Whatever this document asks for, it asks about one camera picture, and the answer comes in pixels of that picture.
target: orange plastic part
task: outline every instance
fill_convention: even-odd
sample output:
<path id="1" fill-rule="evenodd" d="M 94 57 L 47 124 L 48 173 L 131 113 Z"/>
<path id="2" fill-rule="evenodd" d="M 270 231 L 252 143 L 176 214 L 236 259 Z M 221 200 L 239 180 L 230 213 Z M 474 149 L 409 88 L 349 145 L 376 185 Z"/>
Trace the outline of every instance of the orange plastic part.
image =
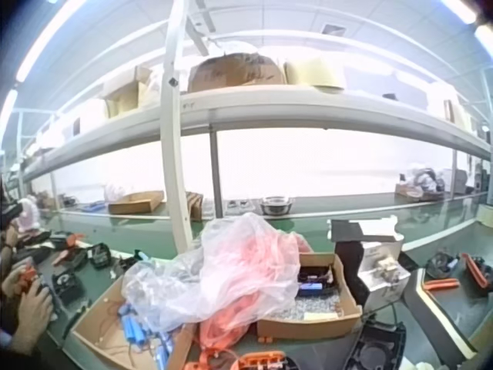
<path id="1" fill-rule="evenodd" d="M 423 288 L 426 291 L 437 291 L 441 289 L 451 289 L 458 288 L 460 286 L 459 280 L 457 279 L 443 279 L 443 280 L 433 280 L 424 283 Z"/>
<path id="2" fill-rule="evenodd" d="M 254 352 L 243 355 L 233 363 L 230 370 L 243 370 L 268 366 L 284 361 L 286 355 L 281 351 Z"/>
<path id="3" fill-rule="evenodd" d="M 486 289 L 488 287 L 488 281 L 483 276 L 474 260 L 467 253 L 463 253 L 462 257 L 465 258 L 465 263 L 468 266 L 469 271 L 472 273 L 472 277 L 476 280 L 481 288 Z"/>

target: wire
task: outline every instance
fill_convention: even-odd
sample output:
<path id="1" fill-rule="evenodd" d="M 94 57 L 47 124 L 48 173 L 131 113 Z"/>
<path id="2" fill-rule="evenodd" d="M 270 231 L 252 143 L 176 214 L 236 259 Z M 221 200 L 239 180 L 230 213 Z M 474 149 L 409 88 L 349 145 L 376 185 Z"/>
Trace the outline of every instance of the wire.
<path id="1" fill-rule="evenodd" d="M 394 302 L 391 303 L 392 314 L 394 315 L 394 325 L 397 326 L 397 312 L 395 311 Z"/>

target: white plastic bag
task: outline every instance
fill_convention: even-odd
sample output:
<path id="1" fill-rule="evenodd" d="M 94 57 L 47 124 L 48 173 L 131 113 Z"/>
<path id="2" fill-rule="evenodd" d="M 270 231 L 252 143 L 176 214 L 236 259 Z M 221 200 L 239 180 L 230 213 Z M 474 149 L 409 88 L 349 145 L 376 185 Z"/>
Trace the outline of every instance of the white plastic bag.
<path id="1" fill-rule="evenodd" d="M 213 220 L 200 248 L 130 268 L 122 294 L 154 331 L 204 321 L 220 310 L 224 319 L 216 316 L 215 324 L 227 331 L 294 304 L 300 241 L 256 214 Z"/>

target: shelf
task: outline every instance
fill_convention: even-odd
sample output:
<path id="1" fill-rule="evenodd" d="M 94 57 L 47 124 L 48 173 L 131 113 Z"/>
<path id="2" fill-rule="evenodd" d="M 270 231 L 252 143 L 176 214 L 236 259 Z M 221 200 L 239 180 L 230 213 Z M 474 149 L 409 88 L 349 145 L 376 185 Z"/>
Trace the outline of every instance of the shelf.
<path id="1" fill-rule="evenodd" d="M 245 86 L 182 96 L 182 135 L 212 130 L 304 127 L 380 133 L 425 141 L 483 160 L 484 140 L 423 110 L 357 92 L 324 92 L 310 86 Z M 159 140 L 159 106 L 109 120 L 47 153 L 25 170 L 29 181 L 58 168 L 126 147 Z"/>

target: brown package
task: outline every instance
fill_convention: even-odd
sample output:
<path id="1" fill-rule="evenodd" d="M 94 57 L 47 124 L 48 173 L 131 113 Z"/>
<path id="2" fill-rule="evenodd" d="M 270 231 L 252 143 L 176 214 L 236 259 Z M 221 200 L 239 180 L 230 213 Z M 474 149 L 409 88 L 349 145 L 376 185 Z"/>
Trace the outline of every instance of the brown package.
<path id="1" fill-rule="evenodd" d="M 283 339 L 324 339 L 349 334 L 359 322 L 363 310 L 356 305 L 344 280 L 344 268 L 339 257 L 333 253 L 302 253 L 301 266 L 328 266 L 333 264 L 336 282 L 339 286 L 340 309 L 343 316 L 333 320 L 283 320 L 266 319 L 257 322 L 259 338 Z"/>
<path id="2" fill-rule="evenodd" d="M 208 59 L 192 69 L 188 92 L 230 86 L 283 85 L 284 74 L 274 61 L 259 54 L 236 53 Z"/>
<path id="3" fill-rule="evenodd" d="M 111 214 L 150 214 L 163 201 L 163 191 L 143 191 L 125 195 L 115 203 L 108 204 Z"/>
<path id="4" fill-rule="evenodd" d="M 129 354 L 128 342 L 116 311 L 121 294 L 122 277 L 94 303 L 72 329 L 74 336 L 93 351 L 103 362 L 125 370 L 148 370 L 157 368 L 151 351 Z M 174 349 L 168 359 L 166 370 L 182 370 L 192 346 L 196 325 L 186 324 L 173 335 Z M 153 346 L 159 339 L 153 339 Z"/>

